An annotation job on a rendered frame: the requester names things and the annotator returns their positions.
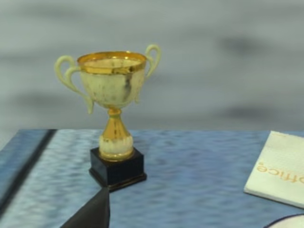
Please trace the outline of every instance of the cream handle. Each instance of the cream handle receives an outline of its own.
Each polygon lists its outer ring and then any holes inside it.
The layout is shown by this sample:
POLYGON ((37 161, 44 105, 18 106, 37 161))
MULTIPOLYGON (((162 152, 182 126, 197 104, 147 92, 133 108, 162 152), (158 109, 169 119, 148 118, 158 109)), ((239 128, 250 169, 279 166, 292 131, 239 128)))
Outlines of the cream handle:
MULTIPOLYGON (((154 72, 154 70, 156 69, 156 67, 158 66, 159 62, 160 62, 160 59, 161 59, 161 56, 162 56, 162 51, 160 49, 160 47, 156 44, 151 44, 147 47, 146 51, 145 51, 145 56, 147 58, 147 60, 149 61, 149 64, 150 64, 150 69, 146 75, 146 77, 144 78, 144 81, 145 82, 150 76, 151 74, 154 72), (156 51, 156 59, 154 60, 152 56, 150 56, 150 52, 152 50, 155 50, 156 51)), ((135 102, 136 103, 139 103, 139 91, 135 97, 135 102)))
POLYGON ((58 79, 62 82, 62 84, 64 84, 70 90, 74 91, 75 93, 78 93, 79 95, 81 95, 84 98, 86 105, 87 105, 88 113, 91 114, 93 112, 93 107, 94 107, 93 100, 88 95, 80 92, 72 82, 73 73, 78 72, 78 71, 80 71, 80 67, 75 65, 75 61, 73 60, 73 58, 71 56, 61 56, 57 59, 57 61, 55 63, 55 73, 56 73, 58 79), (69 62, 70 67, 68 70, 66 70, 66 72, 64 73, 64 77, 63 77, 63 75, 61 73, 61 64, 65 61, 69 62))

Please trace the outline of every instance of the black trophy base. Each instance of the black trophy base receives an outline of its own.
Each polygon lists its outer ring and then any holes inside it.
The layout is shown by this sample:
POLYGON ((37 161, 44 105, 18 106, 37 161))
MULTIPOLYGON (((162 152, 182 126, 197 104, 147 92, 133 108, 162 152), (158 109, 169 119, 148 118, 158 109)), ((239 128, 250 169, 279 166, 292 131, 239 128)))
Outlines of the black trophy base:
POLYGON ((92 177, 102 187, 113 192, 147 179, 144 172, 143 154, 134 148, 134 155, 125 161, 106 161, 99 157, 99 148, 91 150, 92 177))

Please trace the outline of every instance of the trophy cup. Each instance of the trophy cup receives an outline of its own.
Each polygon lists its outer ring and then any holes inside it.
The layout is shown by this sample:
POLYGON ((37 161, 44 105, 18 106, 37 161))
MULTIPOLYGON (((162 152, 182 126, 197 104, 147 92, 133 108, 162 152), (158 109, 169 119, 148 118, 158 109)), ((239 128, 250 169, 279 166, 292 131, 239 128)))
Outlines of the trophy cup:
POLYGON ((130 51, 109 51, 87 54, 75 63, 71 56, 62 56, 55 63, 59 80, 72 91, 80 94, 93 112, 94 103, 108 109, 109 120, 99 137, 99 147, 92 149, 90 173, 110 192, 146 180, 143 154, 133 147, 133 138, 121 120, 121 109, 131 101, 139 102, 139 92, 145 80, 156 69, 161 58, 157 45, 149 45, 145 55, 130 51), (156 51, 156 58, 150 55, 156 51), (147 61, 150 69, 145 76, 147 61), (61 73, 61 64, 68 62, 69 69, 61 73), (72 74, 80 78, 88 95, 72 83, 72 74))

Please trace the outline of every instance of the blue tabletop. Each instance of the blue tabletop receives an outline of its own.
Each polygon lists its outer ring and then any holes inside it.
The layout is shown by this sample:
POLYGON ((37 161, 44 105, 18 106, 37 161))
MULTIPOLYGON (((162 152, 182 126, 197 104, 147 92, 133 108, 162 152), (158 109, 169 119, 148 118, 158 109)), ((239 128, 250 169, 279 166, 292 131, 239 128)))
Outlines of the blue tabletop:
MULTIPOLYGON (((93 197, 100 187, 88 173, 89 151, 101 133, 57 131, 0 227, 58 228, 93 197)), ((268 131, 131 133, 148 179, 110 194, 111 228, 262 228, 303 213, 243 193, 268 131)))

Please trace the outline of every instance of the table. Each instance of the table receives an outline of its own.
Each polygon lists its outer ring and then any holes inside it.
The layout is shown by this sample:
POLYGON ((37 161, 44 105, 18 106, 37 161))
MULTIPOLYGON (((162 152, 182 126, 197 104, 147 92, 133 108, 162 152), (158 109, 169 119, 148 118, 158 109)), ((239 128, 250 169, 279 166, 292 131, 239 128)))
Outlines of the table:
MULTIPOLYGON (((0 227, 58 228, 93 197, 100 187, 88 173, 89 150, 98 146, 101 133, 58 130, 0 227)), ((285 133, 304 136, 304 132, 285 133)), ((145 155, 148 179, 110 194, 111 228, 258 228, 303 213, 243 193, 269 131, 138 130, 131 134, 135 147, 145 155)))

